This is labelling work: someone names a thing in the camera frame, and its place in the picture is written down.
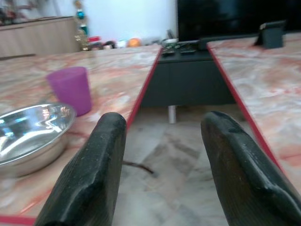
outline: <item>metal bowl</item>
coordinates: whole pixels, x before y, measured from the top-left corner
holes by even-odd
[[[53,162],[64,150],[64,133],[75,119],[72,107],[41,104],[0,116],[0,177],[20,177]]]

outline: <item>black tv cabinet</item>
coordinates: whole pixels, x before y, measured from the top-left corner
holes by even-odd
[[[234,99],[206,50],[161,57],[141,106],[222,105]]]

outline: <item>bowl rim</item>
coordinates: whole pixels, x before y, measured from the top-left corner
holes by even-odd
[[[63,106],[68,107],[71,110],[71,119],[70,119],[70,122],[68,123],[68,125],[66,126],[66,128],[63,129],[62,132],[60,132],[59,134],[57,134],[56,137],[54,137],[52,140],[48,141],[47,143],[43,144],[42,146],[34,148],[31,151],[28,151],[28,152],[26,152],[24,154],[21,154],[21,155],[18,155],[16,157],[0,161],[0,167],[4,166],[4,165],[7,165],[9,163],[14,163],[17,160],[22,159],[23,157],[26,157],[26,156],[31,155],[33,153],[36,153],[38,150],[41,150],[44,147],[46,147],[46,146],[54,143],[58,139],[58,137],[62,136],[64,133],[66,133],[67,130],[73,125],[73,123],[75,121],[75,118],[76,118],[76,112],[75,112],[75,110],[74,110],[74,108],[72,106],[70,106],[68,104],[65,104],[65,103],[62,103],[62,102],[52,102],[52,103],[51,102],[45,102],[45,103],[41,103],[41,104],[35,104],[35,105],[25,106],[25,107],[22,107],[22,108],[19,108],[19,109],[15,109],[15,110],[13,110],[11,112],[7,112],[7,113],[4,113],[4,114],[0,115],[0,119],[3,118],[3,117],[6,117],[6,116],[12,115],[14,113],[18,113],[18,112],[21,112],[21,111],[24,111],[24,110],[27,110],[27,109],[31,109],[31,108],[35,108],[35,107],[43,106],[43,105],[46,105],[46,106],[49,106],[49,105],[54,105],[54,106],[63,105]]]

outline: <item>cabinet leg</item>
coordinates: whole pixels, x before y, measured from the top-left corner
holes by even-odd
[[[175,105],[168,106],[168,118],[170,124],[176,123]]]

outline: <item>orange ball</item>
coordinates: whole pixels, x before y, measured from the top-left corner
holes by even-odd
[[[130,39],[127,43],[127,47],[138,47],[141,46],[140,39]]]

